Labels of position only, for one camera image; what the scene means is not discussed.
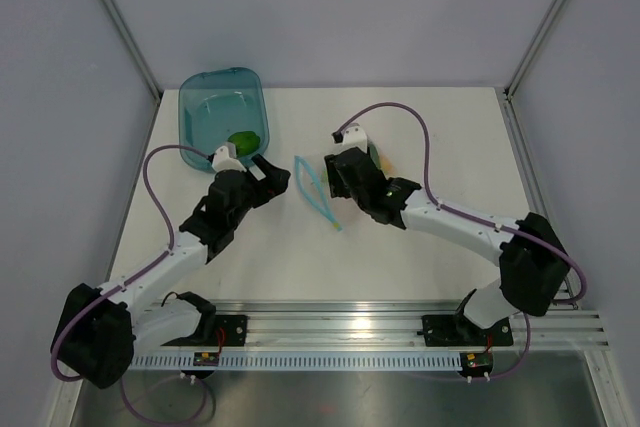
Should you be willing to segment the green toy bell pepper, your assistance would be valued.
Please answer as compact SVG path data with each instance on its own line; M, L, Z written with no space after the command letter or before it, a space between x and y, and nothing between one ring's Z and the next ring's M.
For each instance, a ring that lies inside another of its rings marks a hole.
M227 141L235 147L236 156L251 157L260 148L261 138L254 131L239 131L228 137Z

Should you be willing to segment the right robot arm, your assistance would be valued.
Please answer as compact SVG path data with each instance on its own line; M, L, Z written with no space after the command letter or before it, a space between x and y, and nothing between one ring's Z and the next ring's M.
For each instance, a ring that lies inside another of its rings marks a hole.
M420 184L386 176L359 148L329 154L324 162L332 197L353 200L380 224L434 235L498 268L497 280L471 290L446 321L426 327L425 335L443 345L480 345L514 314L547 314L570 266L545 217L495 218L437 204Z

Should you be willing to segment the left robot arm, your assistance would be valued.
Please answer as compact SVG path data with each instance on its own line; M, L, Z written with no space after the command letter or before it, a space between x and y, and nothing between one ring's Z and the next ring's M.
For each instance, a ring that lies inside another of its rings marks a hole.
M261 155L252 161L261 178L241 165L218 171L207 194L147 265L98 287L81 283L71 290L50 350L58 379L105 389L123 377L135 356L175 340L203 345L219 339L216 306L203 297L184 292L163 307L152 305L228 247L250 211L286 192L290 171Z

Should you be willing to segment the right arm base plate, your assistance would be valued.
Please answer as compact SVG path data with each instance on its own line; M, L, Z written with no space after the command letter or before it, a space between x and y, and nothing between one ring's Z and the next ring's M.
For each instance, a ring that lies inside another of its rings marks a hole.
M482 329L454 314L421 317L419 334L427 347L511 347L514 345L509 320L504 318Z

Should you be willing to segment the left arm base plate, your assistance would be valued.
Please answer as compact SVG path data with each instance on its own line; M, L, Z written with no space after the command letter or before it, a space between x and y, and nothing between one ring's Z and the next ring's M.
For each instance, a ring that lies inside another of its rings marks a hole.
M187 336L170 340L164 346L171 347L243 347L246 342L249 318L240 314L217 314L196 331Z

